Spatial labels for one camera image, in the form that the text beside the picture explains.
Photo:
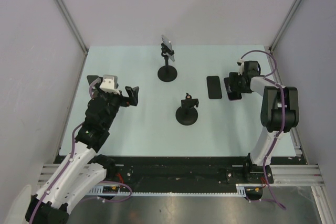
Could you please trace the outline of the black phone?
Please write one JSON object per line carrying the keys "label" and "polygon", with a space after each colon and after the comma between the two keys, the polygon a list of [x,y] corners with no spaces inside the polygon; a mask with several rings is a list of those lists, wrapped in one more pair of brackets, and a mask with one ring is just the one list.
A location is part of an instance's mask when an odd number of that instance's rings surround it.
{"label": "black phone", "polygon": [[208,98],[211,100],[220,100],[223,95],[219,76],[207,76],[206,82]]}

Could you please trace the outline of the white silver phone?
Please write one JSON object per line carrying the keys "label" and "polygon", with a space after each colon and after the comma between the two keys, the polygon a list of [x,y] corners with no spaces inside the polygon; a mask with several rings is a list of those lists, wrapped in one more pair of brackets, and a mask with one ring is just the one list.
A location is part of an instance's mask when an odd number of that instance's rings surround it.
{"label": "white silver phone", "polygon": [[165,35],[161,35],[161,38],[162,38],[161,50],[163,56],[167,56],[172,62],[174,62],[175,52],[173,50],[171,41]]}

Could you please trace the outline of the black stand holding white phone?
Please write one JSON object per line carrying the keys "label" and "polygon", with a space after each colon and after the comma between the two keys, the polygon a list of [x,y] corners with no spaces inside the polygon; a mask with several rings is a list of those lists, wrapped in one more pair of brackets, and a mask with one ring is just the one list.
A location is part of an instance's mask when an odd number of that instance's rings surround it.
{"label": "black stand holding white phone", "polygon": [[165,60],[165,65],[162,66],[158,72],[158,78],[163,82],[171,82],[177,78],[177,70],[175,67],[169,65],[169,58],[167,56],[163,56],[161,51],[161,56]]}

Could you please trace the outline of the rusty base phone stand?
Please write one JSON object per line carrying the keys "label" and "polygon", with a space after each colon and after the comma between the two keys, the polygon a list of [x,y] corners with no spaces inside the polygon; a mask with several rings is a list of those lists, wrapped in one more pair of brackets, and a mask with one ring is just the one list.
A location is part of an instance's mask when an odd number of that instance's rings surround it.
{"label": "rusty base phone stand", "polygon": [[87,80],[89,83],[89,94],[92,94],[94,86],[101,82],[101,78],[99,76],[89,75],[87,76]]}

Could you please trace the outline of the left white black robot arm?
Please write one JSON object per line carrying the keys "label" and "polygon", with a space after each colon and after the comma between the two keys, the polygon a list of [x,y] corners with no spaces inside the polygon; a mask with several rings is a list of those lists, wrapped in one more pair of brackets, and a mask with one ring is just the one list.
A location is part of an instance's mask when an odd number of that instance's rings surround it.
{"label": "left white black robot arm", "polygon": [[71,150],[47,182],[31,197],[25,219],[29,223],[66,223],[83,197],[100,182],[115,178],[113,159],[98,154],[110,135],[121,107],[137,106],[139,87],[104,91],[95,84],[85,120],[72,132]]}

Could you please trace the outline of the black stand holding purple phone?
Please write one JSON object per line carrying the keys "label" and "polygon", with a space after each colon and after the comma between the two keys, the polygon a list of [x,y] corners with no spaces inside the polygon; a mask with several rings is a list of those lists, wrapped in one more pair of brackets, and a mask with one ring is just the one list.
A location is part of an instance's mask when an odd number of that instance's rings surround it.
{"label": "black stand holding purple phone", "polygon": [[186,93],[185,99],[181,100],[181,106],[176,110],[176,120],[185,126],[194,124],[198,119],[199,100],[193,99],[189,93]]}

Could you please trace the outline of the purple phone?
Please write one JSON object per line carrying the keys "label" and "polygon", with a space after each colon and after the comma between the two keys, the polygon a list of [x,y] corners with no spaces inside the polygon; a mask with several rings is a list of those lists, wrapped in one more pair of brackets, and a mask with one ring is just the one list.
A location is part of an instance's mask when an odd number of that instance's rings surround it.
{"label": "purple phone", "polygon": [[236,91],[232,91],[230,89],[230,85],[229,85],[229,77],[224,78],[224,85],[225,85],[225,89],[226,89],[226,93],[228,96],[228,99],[230,101],[238,101],[242,99],[242,95]]}

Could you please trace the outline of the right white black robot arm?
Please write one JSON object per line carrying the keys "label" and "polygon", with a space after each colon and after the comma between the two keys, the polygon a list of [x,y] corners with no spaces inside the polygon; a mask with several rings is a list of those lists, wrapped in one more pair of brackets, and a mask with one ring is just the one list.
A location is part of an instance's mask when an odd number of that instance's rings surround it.
{"label": "right white black robot arm", "polygon": [[239,60],[239,71],[230,72],[224,84],[230,101],[242,99],[242,94],[258,93],[262,97],[260,121],[262,132],[248,153],[241,169],[243,181],[258,183],[271,173],[272,153],[280,140],[299,122],[298,90],[282,86],[261,75],[258,61]]}

